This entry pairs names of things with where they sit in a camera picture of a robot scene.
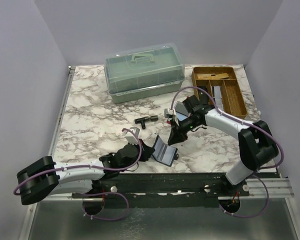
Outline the grey credit card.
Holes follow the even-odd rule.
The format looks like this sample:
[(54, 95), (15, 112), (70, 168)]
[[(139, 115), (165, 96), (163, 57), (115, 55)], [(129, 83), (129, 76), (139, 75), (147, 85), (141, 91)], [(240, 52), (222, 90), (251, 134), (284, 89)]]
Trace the grey credit card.
[(189, 112), (187, 111), (186, 107), (182, 102), (177, 102), (174, 106), (174, 109), (177, 113), (183, 114), (183, 115), (188, 115)]

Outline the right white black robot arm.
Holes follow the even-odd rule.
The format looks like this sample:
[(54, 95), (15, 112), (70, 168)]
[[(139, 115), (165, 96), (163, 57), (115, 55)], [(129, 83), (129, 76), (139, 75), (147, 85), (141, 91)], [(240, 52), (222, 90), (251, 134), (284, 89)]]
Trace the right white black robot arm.
[(175, 109), (165, 110), (171, 125), (167, 141), (169, 146), (186, 141), (188, 132), (199, 126), (218, 129), (238, 141), (240, 160), (221, 177), (219, 184), (224, 195), (233, 195), (238, 190), (238, 184), (279, 154), (269, 126), (264, 121), (242, 120), (212, 105), (201, 104), (194, 95), (186, 98), (183, 105), (189, 113), (184, 120), (178, 120)]

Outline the light blue card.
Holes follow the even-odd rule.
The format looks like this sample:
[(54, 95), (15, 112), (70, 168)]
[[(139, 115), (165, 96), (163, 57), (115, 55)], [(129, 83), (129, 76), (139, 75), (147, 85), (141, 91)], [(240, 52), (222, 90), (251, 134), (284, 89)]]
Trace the light blue card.
[(177, 119), (178, 119), (179, 121), (183, 121), (183, 120), (185, 120), (186, 118), (188, 118), (188, 115), (184, 115), (184, 114), (182, 114), (182, 113), (177, 112), (177, 113), (176, 113), (176, 117), (177, 117)]

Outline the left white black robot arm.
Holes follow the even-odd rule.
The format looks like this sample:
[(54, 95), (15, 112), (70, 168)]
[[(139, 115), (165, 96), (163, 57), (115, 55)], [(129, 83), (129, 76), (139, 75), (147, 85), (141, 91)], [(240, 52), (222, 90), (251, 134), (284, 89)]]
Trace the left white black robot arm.
[(89, 163), (55, 162), (45, 156), (19, 171), (18, 185), (13, 194), (20, 196), (23, 205), (38, 203), (48, 196), (65, 193), (87, 194), (94, 198), (100, 194), (101, 185), (96, 182), (117, 177), (140, 161), (147, 161), (155, 152), (143, 141), (128, 143)]

